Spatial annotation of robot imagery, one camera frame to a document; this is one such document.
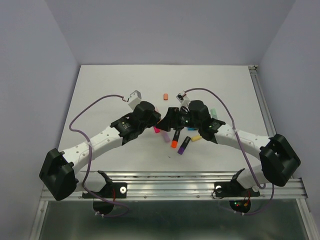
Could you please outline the pink black highlighter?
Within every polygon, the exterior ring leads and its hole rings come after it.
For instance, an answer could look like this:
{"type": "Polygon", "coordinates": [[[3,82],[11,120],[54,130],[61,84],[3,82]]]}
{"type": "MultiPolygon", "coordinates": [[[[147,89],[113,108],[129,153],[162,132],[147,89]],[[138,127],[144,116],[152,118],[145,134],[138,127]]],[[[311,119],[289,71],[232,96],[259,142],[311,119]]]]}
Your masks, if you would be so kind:
{"type": "Polygon", "coordinates": [[[157,134],[160,132],[160,130],[158,128],[156,128],[155,126],[153,127],[154,128],[154,132],[157,134]]]}

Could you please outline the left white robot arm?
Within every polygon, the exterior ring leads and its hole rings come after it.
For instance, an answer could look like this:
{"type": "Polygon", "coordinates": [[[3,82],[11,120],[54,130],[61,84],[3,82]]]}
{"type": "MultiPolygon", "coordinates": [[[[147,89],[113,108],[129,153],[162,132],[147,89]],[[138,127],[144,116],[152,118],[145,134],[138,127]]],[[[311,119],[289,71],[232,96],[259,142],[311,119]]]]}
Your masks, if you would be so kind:
{"type": "Polygon", "coordinates": [[[39,178],[55,200],[69,197],[84,179],[76,174],[104,153],[136,139],[145,129],[154,127],[161,119],[155,107],[141,101],[130,112],[112,122],[89,140],[63,151],[51,149],[45,156],[39,178]]]}

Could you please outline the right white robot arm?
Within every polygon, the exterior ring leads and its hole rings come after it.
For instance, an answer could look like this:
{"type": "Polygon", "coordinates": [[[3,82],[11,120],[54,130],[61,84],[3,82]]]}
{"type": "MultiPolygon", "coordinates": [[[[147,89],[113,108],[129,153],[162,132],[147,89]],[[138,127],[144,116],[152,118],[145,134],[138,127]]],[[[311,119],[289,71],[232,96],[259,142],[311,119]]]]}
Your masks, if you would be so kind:
{"type": "Polygon", "coordinates": [[[156,127],[166,132],[193,128],[208,142],[238,149],[244,157],[251,155],[257,158],[260,165],[248,166],[232,177],[230,189],[235,195],[242,195],[259,184],[283,187],[301,165],[301,160],[283,135],[260,136],[236,130],[211,117],[209,109],[200,100],[191,101],[187,107],[168,108],[156,127]]]}

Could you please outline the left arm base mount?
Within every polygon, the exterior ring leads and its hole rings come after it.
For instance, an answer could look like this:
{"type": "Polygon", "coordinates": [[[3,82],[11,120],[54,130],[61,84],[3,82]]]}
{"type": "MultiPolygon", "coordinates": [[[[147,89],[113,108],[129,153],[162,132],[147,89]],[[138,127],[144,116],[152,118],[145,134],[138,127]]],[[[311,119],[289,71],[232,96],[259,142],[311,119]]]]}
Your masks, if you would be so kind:
{"type": "Polygon", "coordinates": [[[126,182],[113,182],[102,170],[98,170],[96,178],[90,178],[94,190],[84,187],[82,198],[93,200],[93,210],[96,216],[102,218],[115,218],[125,216],[129,207],[117,200],[127,197],[128,184],[126,182]]]}

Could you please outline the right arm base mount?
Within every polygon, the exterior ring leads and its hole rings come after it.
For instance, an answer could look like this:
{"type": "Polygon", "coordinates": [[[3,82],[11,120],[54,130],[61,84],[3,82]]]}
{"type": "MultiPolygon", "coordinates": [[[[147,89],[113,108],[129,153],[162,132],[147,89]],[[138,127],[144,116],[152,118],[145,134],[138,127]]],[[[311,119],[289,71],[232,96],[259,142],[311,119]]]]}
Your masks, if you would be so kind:
{"type": "Polygon", "coordinates": [[[243,188],[238,182],[237,178],[245,169],[240,169],[234,174],[230,181],[218,181],[214,184],[214,190],[211,197],[215,200],[223,198],[242,198],[238,200],[229,200],[230,210],[242,215],[248,214],[251,209],[251,198],[259,197],[260,191],[254,191],[253,187],[249,189],[243,188]]]}

